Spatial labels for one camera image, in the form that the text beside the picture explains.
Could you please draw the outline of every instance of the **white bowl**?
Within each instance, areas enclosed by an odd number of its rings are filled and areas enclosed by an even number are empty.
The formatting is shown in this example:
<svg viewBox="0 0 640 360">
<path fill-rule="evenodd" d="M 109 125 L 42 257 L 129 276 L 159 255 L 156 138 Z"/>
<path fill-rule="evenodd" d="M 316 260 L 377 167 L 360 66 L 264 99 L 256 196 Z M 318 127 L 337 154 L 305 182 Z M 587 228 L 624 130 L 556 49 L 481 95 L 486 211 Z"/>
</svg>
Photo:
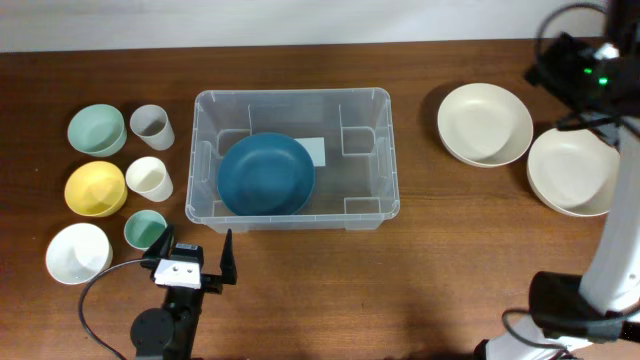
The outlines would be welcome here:
<svg viewBox="0 0 640 360">
<path fill-rule="evenodd" d="M 491 84 L 469 84 L 452 91 L 440 105 L 438 132 L 458 160 L 490 168 L 513 162 L 527 151 L 533 120 L 509 91 Z"/>
<path fill-rule="evenodd" d="M 64 228 L 47 248 L 46 265 L 57 281 L 76 285 L 93 279 L 111 265 L 113 250 L 99 227 L 79 223 Z"/>
<path fill-rule="evenodd" d="M 589 130 L 542 134 L 531 147 L 527 176 L 550 208 L 571 216 L 598 216 L 611 208 L 620 154 Z"/>
</svg>

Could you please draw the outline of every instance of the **gray plastic bin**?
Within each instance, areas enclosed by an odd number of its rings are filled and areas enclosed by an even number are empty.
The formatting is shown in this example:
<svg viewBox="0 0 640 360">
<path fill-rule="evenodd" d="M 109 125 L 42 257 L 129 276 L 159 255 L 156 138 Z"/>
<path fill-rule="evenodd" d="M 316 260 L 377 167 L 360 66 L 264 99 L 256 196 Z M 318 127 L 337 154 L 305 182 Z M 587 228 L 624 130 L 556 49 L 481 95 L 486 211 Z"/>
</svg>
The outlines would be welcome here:
<svg viewBox="0 0 640 360">
<path fill-rule="evenodd" d="M 227 150 L 252 134 L 323 137 L 307 205 L 290 216 L 236 216 L 216 176 Z M 219 233 L 249 230 L 372 230 L 400 210 L 391 99 L 381 88 L 204 91 L 195 102 L 186 214 Z"/>
</svg>

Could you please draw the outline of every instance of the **blue bowl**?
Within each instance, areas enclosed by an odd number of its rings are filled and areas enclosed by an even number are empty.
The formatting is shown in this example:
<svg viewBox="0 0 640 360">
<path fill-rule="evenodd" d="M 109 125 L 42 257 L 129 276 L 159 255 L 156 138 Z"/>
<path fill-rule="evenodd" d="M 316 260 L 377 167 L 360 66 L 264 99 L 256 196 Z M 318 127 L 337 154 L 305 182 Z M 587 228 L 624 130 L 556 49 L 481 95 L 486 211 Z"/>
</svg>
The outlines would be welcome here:
<svg viewBox="0 0 640 360">
<path fill-rule="evenodd" d="M 316 174 L 294 139 L 262 133 L 229 149 L 218 171 L 218 193 L 236 215 L 292 215 L 311 197 Z"/>
</svg>

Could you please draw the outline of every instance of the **light green cup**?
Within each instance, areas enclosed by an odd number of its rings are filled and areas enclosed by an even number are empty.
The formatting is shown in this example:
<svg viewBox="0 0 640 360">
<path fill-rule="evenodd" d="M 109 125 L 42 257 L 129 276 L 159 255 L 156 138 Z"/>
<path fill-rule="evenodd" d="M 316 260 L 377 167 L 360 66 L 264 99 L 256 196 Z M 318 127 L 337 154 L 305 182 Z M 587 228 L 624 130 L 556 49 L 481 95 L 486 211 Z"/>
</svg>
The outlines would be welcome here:
<svg viewBox="0 0 640 360">
<path fill-rule="evenodd" d="M 147 250 L 167 228 L 162 215 L 153 210 L 142 210 L 131 215 L 124 225 L 124 238 L 138 250 Z"/>
<path fill-rule="evenodd" d="M 67 137 L 74 149 L 106 157 L 122 149 L 127 141 L 127 128 L 118 109 L 105 104 L 91 105 L 71 119 Z"/>
</svg>

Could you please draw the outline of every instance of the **brown wooden tabletop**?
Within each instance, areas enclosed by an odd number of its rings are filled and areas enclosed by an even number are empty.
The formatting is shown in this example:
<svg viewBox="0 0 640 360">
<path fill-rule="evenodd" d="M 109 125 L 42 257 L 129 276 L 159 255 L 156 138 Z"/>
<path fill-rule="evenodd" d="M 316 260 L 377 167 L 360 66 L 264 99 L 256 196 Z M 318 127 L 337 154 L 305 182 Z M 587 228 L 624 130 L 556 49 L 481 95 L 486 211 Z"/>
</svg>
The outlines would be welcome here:
<svg viewBox="0 0 640 360">
<path fill-rule="evenodd" d="M 76 313 L 83 286 L 54 281 L 44 265 L 65 226 L 102 228 L 113 264 L 141 252 L 123 237 L 141 209 L 176 224 L 178 241 L 205 248 L 218 273 L 223 236 L 184 213 L 193 103 L 210 89 L 382 87 L 391 94 L 401 210 L 376 231 L 249 232 L 235 236 L 238 285 L 204 300 L 193 356 L 204 359 L 449 359 L 502 334 L 500 314 L 526 307 L 540 270 L 583 273 L 605 221 L 571 218 L 530 190 L 526 156 L 496 169 L 455 160 L 436 114 L 456 86 L 489 82 L 516 94 L 536 135 L 567 110 L 523 71 L 530 41 L 127 50 L 0 55 L 0 358 L 110 359 Z M 123 171 L 136 158 L 167 164 L 174 193 L 152 203 L 130 192 L 115 215 L 85 218 L 63 198 L 67 177 L 94 160 L 67 142 L 71 117 L 89 104 L 164 107 L 176 142 L 157 152 L 129 131 L 106 160 Z M 129 267 L 101 280 L 85 304 L 96 333 L 134 358 L 129 329 L 164 291 Z M 586 359 L 637 359 L 618 342 L 578 352 Z"/>
</svg>

